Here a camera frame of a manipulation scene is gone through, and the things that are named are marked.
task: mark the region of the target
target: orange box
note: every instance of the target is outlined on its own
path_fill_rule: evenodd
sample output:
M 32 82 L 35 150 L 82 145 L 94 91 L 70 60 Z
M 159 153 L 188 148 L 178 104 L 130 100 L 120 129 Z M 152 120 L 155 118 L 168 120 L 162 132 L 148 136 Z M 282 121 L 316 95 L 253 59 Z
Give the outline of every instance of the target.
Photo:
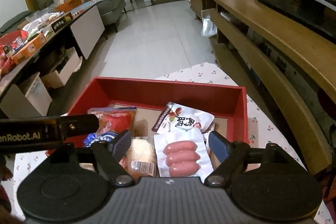
M 27 42 L 16 54 L 13 60 L 16 65 L 31 57 L 46 41 L 44 34 L 40 33 L 37 37 Z

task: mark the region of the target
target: tv base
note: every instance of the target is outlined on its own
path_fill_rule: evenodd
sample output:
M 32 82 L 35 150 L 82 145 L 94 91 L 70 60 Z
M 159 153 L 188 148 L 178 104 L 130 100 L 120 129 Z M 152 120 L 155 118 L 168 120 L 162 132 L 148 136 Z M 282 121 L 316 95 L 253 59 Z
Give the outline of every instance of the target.
M 314 0 L 258 0 L 336 44 L 336 22 L 326 20 L 325 6 Z

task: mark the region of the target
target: orange basket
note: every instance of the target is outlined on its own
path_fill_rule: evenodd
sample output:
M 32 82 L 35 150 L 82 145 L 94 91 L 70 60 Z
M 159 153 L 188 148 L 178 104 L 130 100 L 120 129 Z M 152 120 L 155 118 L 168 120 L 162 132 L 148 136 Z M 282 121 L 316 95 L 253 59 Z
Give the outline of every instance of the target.
M 66 0 L 64 4 L 58 5 L 56 11 L 58 12 L 69 12 L 73 8 L 76 8 L 82 4 L 82 0 Z

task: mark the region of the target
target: armchair leg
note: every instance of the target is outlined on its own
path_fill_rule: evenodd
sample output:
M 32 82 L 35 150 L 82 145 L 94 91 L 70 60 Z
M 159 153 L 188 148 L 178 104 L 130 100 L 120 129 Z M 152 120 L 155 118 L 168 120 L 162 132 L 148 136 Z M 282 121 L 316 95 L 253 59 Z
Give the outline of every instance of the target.
M 115 23 L 112 23 L 112 26 L 113 26 L 113 29 L 115 30 L 115 32 L 118 32 L 117 25 Z

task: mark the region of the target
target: blue package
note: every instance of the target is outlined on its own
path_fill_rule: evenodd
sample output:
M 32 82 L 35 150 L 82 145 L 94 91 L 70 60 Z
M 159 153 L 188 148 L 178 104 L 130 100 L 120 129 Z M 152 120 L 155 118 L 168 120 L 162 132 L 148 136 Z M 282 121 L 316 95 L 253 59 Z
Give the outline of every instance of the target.
M 111 140 L 113 140 L 117 136 L 118 136 L 118 134 L 115 133 L 115 132 L 106 132 L 106 133 L 101 134 L 100 136 L 98 136 L 96 138 L 96 134 L 91 133 L 91 134 L 87 135 L 87 137 L 83 141 L 83 143 L 85 144 L 84 147 L 90 147 L 93 143 L 95 143 L 97 141 L 108 141 L 108 142 L 110 142 Z

